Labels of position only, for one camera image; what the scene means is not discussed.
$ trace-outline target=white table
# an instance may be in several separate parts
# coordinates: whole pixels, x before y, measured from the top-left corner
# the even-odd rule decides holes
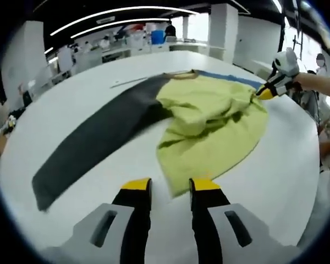
[[[1,158],[0,187],[22,232],[35,248],[62,244],[72,235],[75,223],[99,204],[112,202],[125,182],[151,177],[152,223],[146,263],[155,263],[155,259],[156,263],[197,263],[189,193],[171,199],[155,155],[169,119],[147,128],[86,173],[47,213],[37,210],[31,186],[33,175],[68,134],[136,82],[112,89],[110,86],[142,76],[190,69],[260,81],[240,68],[198,53],[163,52],[97,66],[58,84],[30,105]],[[263,220],[271,236],[284,245],[296,245],[316,195],[316,126],[287,96],[264,105],[269,112],[264,136],[246,159],[214,181],[231,203],[242,204]]]

